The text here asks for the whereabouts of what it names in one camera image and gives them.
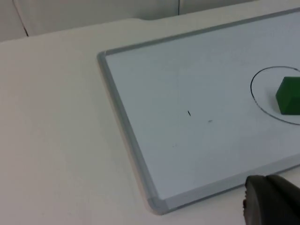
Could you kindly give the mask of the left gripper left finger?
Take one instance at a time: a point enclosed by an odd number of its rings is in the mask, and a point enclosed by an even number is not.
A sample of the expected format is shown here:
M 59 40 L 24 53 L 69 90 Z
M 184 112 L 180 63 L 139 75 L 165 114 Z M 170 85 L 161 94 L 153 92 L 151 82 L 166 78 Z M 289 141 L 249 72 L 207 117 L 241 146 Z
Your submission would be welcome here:
M 266 177 L 248 176 L 245 183 L 243 215 L 247 225 L 286 225 L 292 210 Z

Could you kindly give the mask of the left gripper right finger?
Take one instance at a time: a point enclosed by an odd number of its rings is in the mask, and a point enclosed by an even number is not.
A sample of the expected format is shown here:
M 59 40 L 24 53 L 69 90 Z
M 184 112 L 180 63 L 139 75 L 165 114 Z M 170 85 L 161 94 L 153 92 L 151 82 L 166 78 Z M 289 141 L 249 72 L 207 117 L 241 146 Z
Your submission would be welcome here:
M 269 175 L 271 193 L 268 197 L 269 225 L 298 225 L 300 223 L 300 188 L 278 175 Z

